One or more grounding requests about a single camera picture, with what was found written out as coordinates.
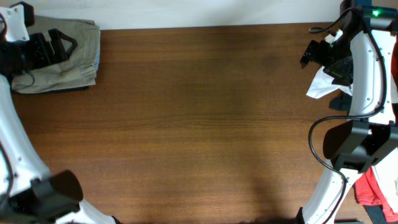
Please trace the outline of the grey-green khaki shorts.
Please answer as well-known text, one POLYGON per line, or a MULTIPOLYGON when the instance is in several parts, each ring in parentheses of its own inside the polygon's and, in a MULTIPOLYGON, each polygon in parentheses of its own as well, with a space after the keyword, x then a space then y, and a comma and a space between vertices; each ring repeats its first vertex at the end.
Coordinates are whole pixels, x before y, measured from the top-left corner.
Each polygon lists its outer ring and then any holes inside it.
POLYGON ((41 32, 49 39, 50 29, 58 29, 75 39, 77 48, 67 61, 16 76, 11 84, 12 90, 23 94, 36 94, 96 84, 100 63, 100 27, 91 20, 35 16, 35 24, 27 31, 29 34, 41 32))

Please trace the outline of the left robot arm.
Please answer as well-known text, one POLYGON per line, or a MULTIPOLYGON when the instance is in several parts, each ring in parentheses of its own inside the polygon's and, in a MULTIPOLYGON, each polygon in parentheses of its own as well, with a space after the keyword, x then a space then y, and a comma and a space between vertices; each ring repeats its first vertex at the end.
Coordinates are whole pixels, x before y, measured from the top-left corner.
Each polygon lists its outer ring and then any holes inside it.
POLYGON ((36 153, 16 113, 11 76, 41 67, 36 41, 1 36, 1 222, 2 223, 118 223, 83 198, 70 170, 53 175, 36 153))

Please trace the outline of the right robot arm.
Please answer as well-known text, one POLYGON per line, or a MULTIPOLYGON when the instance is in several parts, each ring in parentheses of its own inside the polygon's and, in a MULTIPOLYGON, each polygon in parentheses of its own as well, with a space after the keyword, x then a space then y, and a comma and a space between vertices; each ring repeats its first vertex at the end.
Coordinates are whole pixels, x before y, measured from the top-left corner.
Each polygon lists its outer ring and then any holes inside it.
POLYGON ((368 170, 391 208, 397 208, 397 120, 391 99, 397 10, 343 1, 335 25, 334 40, 310 42, 300 63, 315 62, 334 84, 350 87, 351 106, 341 124, 325 134, 318 157, 324 171, 298 211, 298 224, 334 223, 349 188, 368 170))

